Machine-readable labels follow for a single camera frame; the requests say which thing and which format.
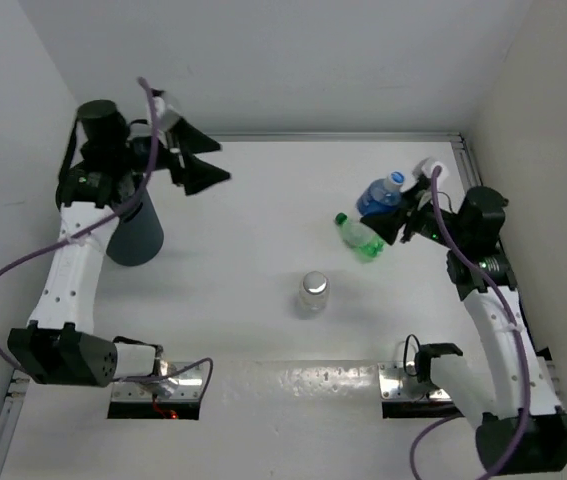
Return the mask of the blue label water bottle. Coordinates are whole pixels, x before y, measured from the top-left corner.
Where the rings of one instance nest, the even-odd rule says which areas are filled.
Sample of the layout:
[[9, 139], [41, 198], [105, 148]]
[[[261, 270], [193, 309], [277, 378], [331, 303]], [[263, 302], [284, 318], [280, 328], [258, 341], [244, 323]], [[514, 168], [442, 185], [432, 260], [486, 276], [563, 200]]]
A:
[[357, 211], [362, 217], [393, 212], [401, 203], [404, 182], [405, 176], [400, 171], [374, 180], [359, 196]]

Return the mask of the green plastic bottle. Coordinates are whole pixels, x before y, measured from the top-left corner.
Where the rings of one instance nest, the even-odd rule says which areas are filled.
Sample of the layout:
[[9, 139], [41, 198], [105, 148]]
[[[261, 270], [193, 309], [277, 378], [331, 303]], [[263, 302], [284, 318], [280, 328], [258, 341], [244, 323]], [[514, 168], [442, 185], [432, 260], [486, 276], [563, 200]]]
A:
[[334, 223], [341, 240], [360, 262], [369, 263], [383, 253], [384, 240], [357, 219], [339, 212], [334, 218]]

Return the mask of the clear jar silver lid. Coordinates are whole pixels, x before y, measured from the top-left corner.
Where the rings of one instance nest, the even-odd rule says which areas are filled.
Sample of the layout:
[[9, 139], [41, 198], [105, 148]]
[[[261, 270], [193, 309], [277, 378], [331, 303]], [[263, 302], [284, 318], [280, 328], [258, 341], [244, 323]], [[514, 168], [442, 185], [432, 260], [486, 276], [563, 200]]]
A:
[[304, 275], [299, 284], [297, 310], [302, 317], [314, 317], [322, 313], [328, 303], [330, 282], [320, 271]]

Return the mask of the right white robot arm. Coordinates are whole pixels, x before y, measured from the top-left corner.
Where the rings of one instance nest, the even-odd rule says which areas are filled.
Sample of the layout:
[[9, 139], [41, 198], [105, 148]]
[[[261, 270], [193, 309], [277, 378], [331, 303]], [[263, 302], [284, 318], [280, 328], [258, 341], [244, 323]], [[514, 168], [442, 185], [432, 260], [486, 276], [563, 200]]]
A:
[[498, 245], [508, 201], [475, 186], [457, 211], [445, 211], [438, 178], [419, 175], [394, 211], [361, 221], [388, 244], [419, 234], [447, 246], [447, 272], [478, 331], [493, 388], [473, 374], [457, 345], [409, 335], [414, 357], [378, 366], [383, 415], [465, 417], [488, 477], [559, 472], [567, 465], [567, 411], [536, 355], [515, 275]]

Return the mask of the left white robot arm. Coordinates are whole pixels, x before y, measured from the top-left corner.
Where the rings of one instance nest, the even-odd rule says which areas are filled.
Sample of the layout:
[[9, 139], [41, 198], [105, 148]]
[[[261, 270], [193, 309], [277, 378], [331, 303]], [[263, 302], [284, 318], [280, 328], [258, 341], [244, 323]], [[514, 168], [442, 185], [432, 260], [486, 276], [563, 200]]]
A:
[[39, 384], [105, 387], [116, 380], [157, 382], [162, 348], [157, 344], [94, 334], [94, 303], [103, 261], [122, 266], [149, 262], [164, 232], [146, 187], [146, 174], [169, 172], [172, 182], [195, 195], [227, 181], [229, 172], [199, 159], [220, 144], [192, 126], [164, 91], [152, 93], [145, 125], [134, 136], [110, 100], [81, 105], [75, 124], [87, 137], [70, 140], [59, 172], [56, 203], [60, 248], [43, 292], [24, 328], [8, 337], [10, 353]]

